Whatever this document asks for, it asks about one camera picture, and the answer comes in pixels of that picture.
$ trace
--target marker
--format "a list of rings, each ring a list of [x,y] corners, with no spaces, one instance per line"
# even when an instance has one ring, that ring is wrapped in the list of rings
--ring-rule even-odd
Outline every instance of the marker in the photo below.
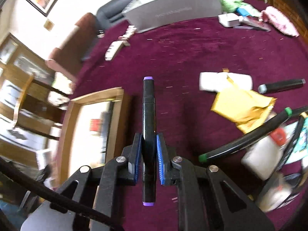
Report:
[[[305,79],[292,79],[287,81],[262,84],[258,87],[258,92],[260,94],[270,94],[291,89],[297,89],[303,87],[305,83]]]
[[[285,108],[282,112],[269,119],[267,122],[252,130],[251,132],[243,135],[242,137],[236,139],[233,142],[230,142],[226,145],[223,145],[217,149],[214,149],[206,154],[199,156],[199,161],[202,163],[209,162],[213,159],[218,159],[226,157],[236,151],[239,151],[243,148],[246,148],[257,141],[261,140],[270,132],[278,128],[282,123],[287,121],[292,116],[292,110],[288,107]]]
[[[142,98],[142,201],[144,206],[153,206],[156,195],[156,115],[154,79],[143,79]]]

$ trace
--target black cable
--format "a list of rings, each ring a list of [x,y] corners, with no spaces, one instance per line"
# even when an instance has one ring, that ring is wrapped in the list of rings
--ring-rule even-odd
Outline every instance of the black cable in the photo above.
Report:
[[[73,201],[61,194],[58,194],[49,188],[45,187],[43,184],[39,183],[26,176],[22,172],[20,172],[14,166],[8,164],[5,160],[0,157],[0,172],[4,175],[20,184],[27,190],[37,194],[39,197],[50,201],[58,206],[61,206],[67,210],[75,212],[78,215],[84,216],[86,218],[92,219],[94,221],[101,222],[107,226],[110,226],[115,231],[124,231],[124,228],[116,223],[109,216],[104,215],[92,208],[86,207],[76,201]]]

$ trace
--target white charger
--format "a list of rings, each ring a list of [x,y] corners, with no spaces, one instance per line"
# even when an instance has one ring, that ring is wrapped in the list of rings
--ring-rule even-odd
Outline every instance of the white charger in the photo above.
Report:
[[[234,13],[218,15],[218,20],[220,24],[225,26],[226,28],[239,26],[241,24],[240,17]]]
[[[225,88],[232,87],[227,80],[229,76],[233,82],[243,90],[252,90],[252,78],[250,75],[229,72],[201,72],[199,76],[199,89],[211,92],[221,92]]]

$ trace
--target burgundy carpet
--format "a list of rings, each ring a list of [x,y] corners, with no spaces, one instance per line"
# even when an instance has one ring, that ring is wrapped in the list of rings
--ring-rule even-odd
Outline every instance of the burgundy carpet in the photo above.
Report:
[[[246,0],[257,9],[260,1]],[[80,73],[74,97],[112,87],[123,87],[133,96],[127,144],[141,131],[143,77],[155,80],[157,131],[163,132],[168,145],[177,153],[198,164],[198,155],[213,150],[242,135],[235,124],[210,111],[214,93],[199,91],[200,72],[249,74],[254,90],[262,83],[284,79],[308,81],[308,52],[299,38],[287,37],[274,28],[271,32],[224,28],[217,18],[202,18],[160,27],[135,34],[131,47],[124,47],[113,61],[105,61],[112,41],[123,35],[123,22],[106,32]],[[290,106],[308,105],[308,85],[275,94],[274,111]],[[245,151],[216,161],[216,164],[245,193],[249,194],[260,180],[252,175],[240,159]],[[298,164],[288,167],[297,172]],[[154,207],[144,207],[141,181],[125,190],[123,225],[125,230],[177,230],[177,191],[157,182]],[[280,229],[293,214],[303,194],[286,207],[268,213]]]

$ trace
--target glass cabinet door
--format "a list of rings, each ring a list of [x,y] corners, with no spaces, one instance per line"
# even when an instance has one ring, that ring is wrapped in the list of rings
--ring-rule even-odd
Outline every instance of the glass cabinet door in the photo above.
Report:
[[[7,64],[17,47],[18,44],[14,42],[13,39],[9,39],[7,43],[4,44],[4,47],[0,50],[0,62],[2,62],[3,65]]]
[[[47,71],[34,64],[32,61],[22,54],[19,55],[14,61],[14,65],[19,67],[23,72],[28,75],[34,74],[34,78],[40,82],[52,85],[54,78]]]

